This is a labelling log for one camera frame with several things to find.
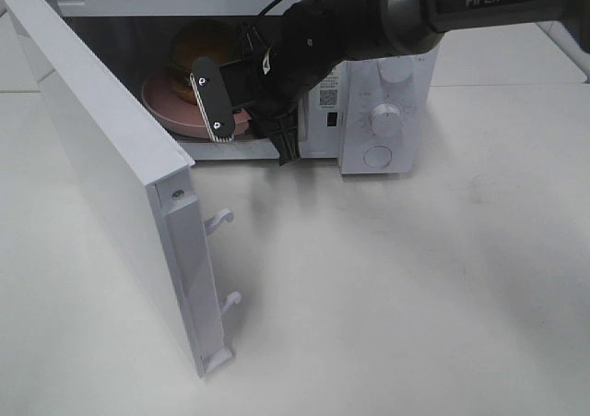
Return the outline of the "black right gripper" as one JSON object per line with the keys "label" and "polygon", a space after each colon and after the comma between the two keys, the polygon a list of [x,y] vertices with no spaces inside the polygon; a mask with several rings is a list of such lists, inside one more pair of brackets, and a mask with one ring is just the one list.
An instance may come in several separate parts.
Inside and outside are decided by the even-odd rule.
{"label": "black right gripper", "polygon": [[380,0],[300,0],[280,18],[272,44],[224,65],[232,108],[247,109],[253,132],[284,165],[301,157],[298,100],[344,61],[383,52]]}

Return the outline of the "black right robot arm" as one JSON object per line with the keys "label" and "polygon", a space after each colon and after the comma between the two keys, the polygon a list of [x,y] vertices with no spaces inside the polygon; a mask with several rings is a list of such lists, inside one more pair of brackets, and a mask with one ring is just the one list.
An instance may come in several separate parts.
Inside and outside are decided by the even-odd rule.
{"label": "black right robot arm", "polygon": [[340,63],[428,53],[453,30],[540,21],[559,21],[588,49],[589,0],[300,0],[269,47],[220,68],[212,128],[230,137],[231,114],[246,109],[280,162],[291,162],[300,156],[296,106]]}

